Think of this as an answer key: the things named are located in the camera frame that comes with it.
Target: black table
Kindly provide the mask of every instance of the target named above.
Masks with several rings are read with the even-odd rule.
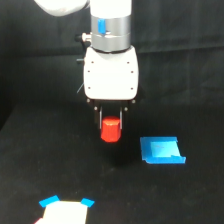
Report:
[[[177,136],[185,165],[150,165],[140,137]],[[141,104],[116,144],[85,104],[18,105],[0,133],[0,223],[34,223],[39,201],[95,201],[87,224],[223,223],[224,109]]]

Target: red object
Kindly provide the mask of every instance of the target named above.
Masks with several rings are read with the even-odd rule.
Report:
[[[120,119],[105,117],[102,120],[101,138],[105,142],[117,142],[121,137]]]

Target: blue folded object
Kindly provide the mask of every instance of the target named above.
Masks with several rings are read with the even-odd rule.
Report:
[[[56,202],[56,201],[60,201],[60,200],[59,200],[58,196],[55,195],[55,196],[53,196],[53,197],[47,198],[47,199],[45,199],[45,200],[43,200],[43,201],[40,201],[39,204],[40,204],[43,208],[45,208],[47,205],[49,205],[49,204],[51,204],[51,203],[54,203],[54,202]]]
[[[89,208],[94,204],[95,202],[86,198],[83,198],[81,201],[81,204],[88,206]]]
[[[143,137],[140,139],[142,160],[151,164],[183,164],[176,137]]]

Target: silver metal band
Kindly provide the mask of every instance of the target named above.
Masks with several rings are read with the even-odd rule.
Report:
[[[101,35],[98,32],[98,17],[91,17],[91,30],[93,34]],[[123,36],[131,32],[131,16],[116,19],[105,19],[106,29],[113,36]]]
[[[114,36],[110,37],[108,35],[101,36],[92,34],[92,47],[105,52],[112,51],[122,51],[128,49],[131,44],[131,34],[127,34],[125,36]]]
[[[131,16],[115,19],[105,19],[106,34],[98,32],[98,19],[91,17],[91,42],[92,47],[104,51],[122,51],[131,44]]]

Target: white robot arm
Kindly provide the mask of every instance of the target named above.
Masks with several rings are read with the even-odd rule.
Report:
[[[34,0],[52,16],[65,16],[89,7],[90,0]]]
[[[89,41],[84,57],[84,89],[87,102],[93,104],[102,131],[102,102],[120,102],[120,129],[123,114],[135,102],[138,90],[138,61],[131,46],[132,0],[35,0],[47,13],[64,16],[90,7],[91,33],[82,34]],[[102,137],[115,142],[118,138]]]

